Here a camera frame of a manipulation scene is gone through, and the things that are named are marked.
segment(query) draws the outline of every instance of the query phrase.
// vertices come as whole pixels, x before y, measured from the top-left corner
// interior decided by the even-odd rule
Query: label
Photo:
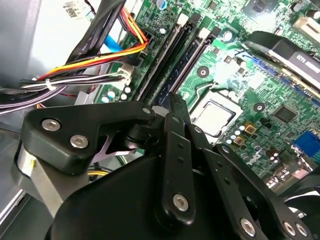
[[[304,52],[295,52],[289,61],[320,84],[320,63]]]
[[[85,2],[79,2],[78,0],[68,1],[62,7],[72,19],[83,19],[91,12]]]

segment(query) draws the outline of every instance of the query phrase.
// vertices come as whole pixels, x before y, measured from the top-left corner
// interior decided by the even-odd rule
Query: wire bundle
[[[148,45],[146,36],[129,12],[123,7],[125,1],[113,0],[111,2],[114,2],[113,9],[107,13],[102,12],[112,6],[110,1],[107,1],[108,7],[99,7],[90,28],[75,47],[64,66],[56,67],[36,81],[22,80],[20,87],[25,90],[25,93],[18,95],[3,94],[0,96],[0,115],[35,105],[39,108],[42,102],[61,94],[69,86],[93,86],[93,89],[98,84],[118,82],[128,78],[125,73],[83,74],[88,68],[99,67],[113,62],[132,62],[132,57],[129,56],[141,52]],[[97,55],[118,16],[123,19],[128,31],[136,36],[139,42],[129,49]]]

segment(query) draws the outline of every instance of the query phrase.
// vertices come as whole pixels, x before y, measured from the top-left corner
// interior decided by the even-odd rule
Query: white connector
[[[188,20],[189,20],[189,17],[181,13],[176,23],[184,27]]]
[[[198,34],[198,37],[200,39],[206,39],[210,34],[210,31],[206,28],[202,28],[201,31]]]
[[[302,16],[293,24],[293,28],[320,47],[320,25],[311,17]]]
[[[123,64],[122,67],[118,69],[118,72],[123,72],[127,77],[125,78],[125,85],[129,85],[131,82],[131,77],[135,68],[129,64]]]

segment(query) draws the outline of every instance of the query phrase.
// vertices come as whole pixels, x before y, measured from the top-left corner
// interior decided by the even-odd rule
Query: yellow wire
[[[81,62],[77,62],[77,63],[73,63],[73,64],[69,64],[69,65],[64,65],[64,66],[60,66],[60,67],[56,67],[55,69],[51,70],[50,72],[48,72],[47,74],[52,74],[58,71],[62,71],[65,69],[73,69],[73,68],[77,68],[77,67],[81,67],[84,65],[89,65],[92,63],[95,63],[97,61],[102,61],[102,60],[108,60],[111,58],[118,58],[118,57],[122,57],[122,56],[126,56],[126,55],[132,55],[138,52],[141,52],[143,49],[145,49],[147,47],[148,42],[145,42],[143,37],[141,36],[139,30],[137,29],[138,26],[136,24],[133,24],[132,21],[130,20],[130,18],[127,16],[128,18],[128,23],[130,24],[131,28],[134,30],[134,32],[136,33],[137,37],[139,38],[139,41],[141,42],[141,46],[139,47],[133,47],[132,50],[130,49],[126,49],[108,56],[101,56],[101,57],[97,57],[94,59],[90,59],[90,60],[85,60],[85,61],[81,61]]]
[[[90,59],[90,60],[86,60],[86,61],[81,61],[78,63],[74,63],[74,64],[69,64],[69,65],[64,65],[64,66],[60,66],[60,67],[56,67],[55,69],[51,70],[50,72],[48,72],[48,74],[52,74],[55,73],[57,71],[61,71],[61,70],[65,70],[65,69],[70,69],[70,68],[76,68],[76,67],[80,67],[83,65],[87,65],[87,64],[91,64],[91,63],[95,63],[97,61],[100,60],[107,60],[107,59],[111,59],[111,58],[117,58],[117,57],[122,57],[122,56],[126,56],[126,55],[132,55],[138,52],[141,52],[144,48],[146,48],[146,44],[145,46],[141,46],[141,48],[138,48],[136,50],[133,51],[126,51],[126,52],[118,52],[112,55],[108,55],[108,56],[101,56],[101,57],[97,57],[95,59]]]
[[[88,172],[88,175],[89,175],[89,176],[94,176],[94,175],[105,176],[105,175],[107,175],[107,174],[109,174],[109,173],[106,172],[106,171],[89,171],[89,172]]]

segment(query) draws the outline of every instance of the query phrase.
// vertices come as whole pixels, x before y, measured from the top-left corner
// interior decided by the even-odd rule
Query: blue wire
[[[104,44],[112,53],[117,53],[123,50],[123,48],[111,36],[106,37]]]

